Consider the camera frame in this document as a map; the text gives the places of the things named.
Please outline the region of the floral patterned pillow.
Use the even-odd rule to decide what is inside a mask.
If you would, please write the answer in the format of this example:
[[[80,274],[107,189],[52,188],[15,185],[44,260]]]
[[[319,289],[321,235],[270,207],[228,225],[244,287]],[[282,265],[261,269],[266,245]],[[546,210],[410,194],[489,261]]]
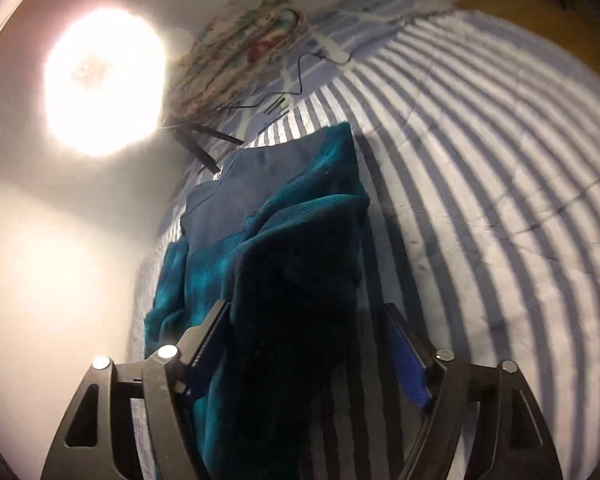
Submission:
[[[253,84],[306,32],[296,0],[230,0],[184,55],[171,62],[163,110],[203,122]]]

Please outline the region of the black tripod stand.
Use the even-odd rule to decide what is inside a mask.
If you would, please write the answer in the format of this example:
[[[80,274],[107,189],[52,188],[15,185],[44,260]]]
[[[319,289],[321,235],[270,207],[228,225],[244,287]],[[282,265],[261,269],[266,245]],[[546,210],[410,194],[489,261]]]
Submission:
[[[199,122],[193,122],[192,120],[166,117],[163,119],[159,130],[170,132],[176,142],[181,144],[183,148],[186,148],[194,156],[194,159],[197,159],[212,174],[218,174],[221,168],[202,146],[202,141],[205,138],[220,140],[236,146],[244,144],[244,141],[236,138],[236,136],[230,136],[227,133],[200,124]]]

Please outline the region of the teal fleece jacket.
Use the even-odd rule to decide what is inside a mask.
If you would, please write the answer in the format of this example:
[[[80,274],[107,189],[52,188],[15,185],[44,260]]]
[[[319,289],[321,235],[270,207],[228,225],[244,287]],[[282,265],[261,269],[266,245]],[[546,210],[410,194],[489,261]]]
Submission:
[[[369,203],[345,123],[238,151],[188,194],[144,338],[154,352],[230,304],[219,366],[186,406],[212,478],[338,474],[332,383],[355,349]]]

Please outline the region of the blue white striped bed quilt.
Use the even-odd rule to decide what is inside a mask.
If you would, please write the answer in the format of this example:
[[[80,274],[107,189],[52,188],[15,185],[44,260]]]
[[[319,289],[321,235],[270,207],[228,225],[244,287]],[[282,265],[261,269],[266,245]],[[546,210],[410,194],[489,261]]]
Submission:
[[[384,304],[434,348],[517,363],[561,479],[600,474],[600,78],[506,21],[446,4],[343,0],[268,84],[215,116],[242,146],[190,166],[144,267],[130,357],[141,361],[163,259],[186,200],[235,153],[348,124],[370,200],[355,349],[332,383],[339,472],[397,479],[408,448]]]

